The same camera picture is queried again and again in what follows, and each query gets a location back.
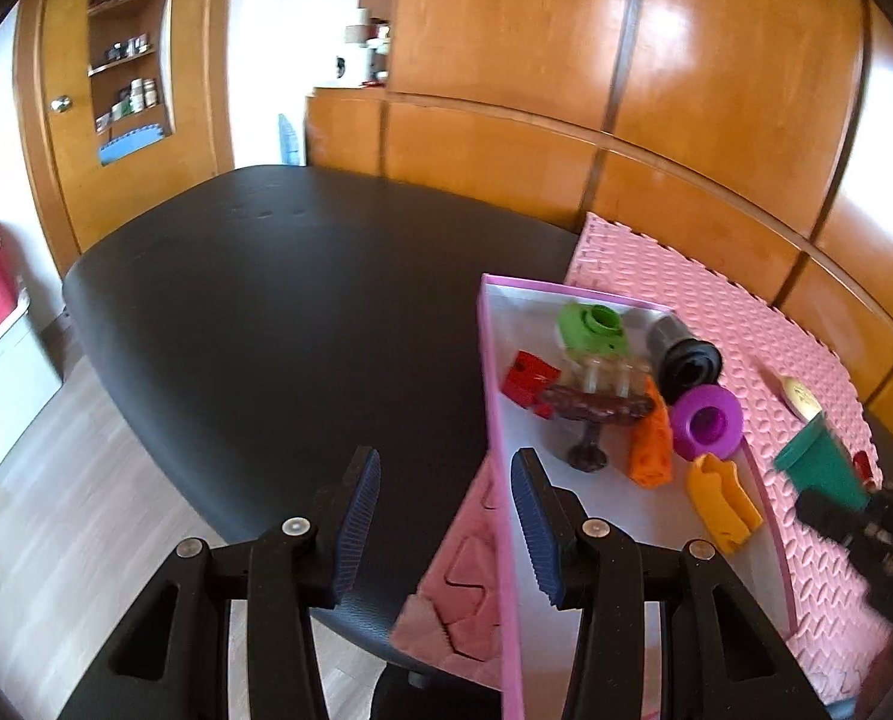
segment white wall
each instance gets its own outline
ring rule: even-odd
[[[302,143],[305,98],[336,76],[358,0],[229,0],[229,126],[237,167],[280,162],[277,115]]]
[[[59,274],[43,237],[20,145],[13,101],[13,31],[16,8],[0,25],[0,223],[30,290],[30,315],[42,329],[64,309]]]

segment wooden door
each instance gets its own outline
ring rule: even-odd
[[[154,49],[168,53],[164,57],[168,61],[144,56],[128,62],[126,71],[120,73],[126,79],[133,74],[160,79],[160,107],[145,115],[133,114],[102,134],[96,131],[95,119],[99,111],[109,110],[110,96],[122,79],[114,77],[119,68],[107,76],[95,74],[97,63],[103,61],[98,41],[107,39],[104,35],[110,41],[118,39],[114,37],[115,22],[111,28],[102,23],[98,26],[95,19],[122,16],[128,20],[130,13],[141,13],[146,5],[112,1],[98,8],[90,0],[45,1],[40,39],[42,109],[46,111],[59,189],[81,251],[160,202],[232,168],[226,111],[218,112],[212,104],[217,92],[214,87],[221,83],[226,87],[223,65],[218,67],[212,58],[217,46],[210,45],[211,40],[223,42],[218,35],[226,29],[226,0],[222,7],[213,0],[162,1],[160,10],[169,12],[162,37],[158,19],[152,23],[153,19],[137,16],[134,22],[136,29],[149,28],[157,35]],[[90,66],[93,77],[88,76]],[[167,70],[165,77],[160,76],[161,67]],[[62,112],[51,109],[51,101],[63,97],[69,98],[69,108]],[[115,162],[101,164],[102,143],[144,124],[160,124],[165,137]]]

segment black table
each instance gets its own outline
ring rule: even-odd
[[[323,622],[388,635],[486,451],[484,272],[562,281],[576,236],[464,197],[317,167],[246,167],[124,225],[64,295],[133,431],[243,541],[305,511],[357,445],[382,485],[352,592]]]

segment screw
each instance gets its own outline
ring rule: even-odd
[[[199,538],[184,538],[176,545],[176,555],[179,557],[196,557],[203,552],[203,541]]]
[[[283,533],[287,536],[302,536],[309,531],[310,521],[306,517],[290,517],[283,523]]]
[[[697,560],[712,560],[716,553],[717,551],[709,541],[703,541],[702,538],[690,541],[690,555],[696,557]]]
[[[610,536],[610,523],[592,517],[583,523],[583,532],[587,533],[590,538]]]

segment yellow toy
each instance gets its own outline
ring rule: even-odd
[[[687,473],[687,493],[724,555],[736,552],[763,524],[757,507],[741,488],[732,461],[700,455]]]
[[[642,488],[653,490],[673,481],[673,431],[666,403],[649,376],[646,394],[653,398],[656,408],[634,425],[627,476]]]

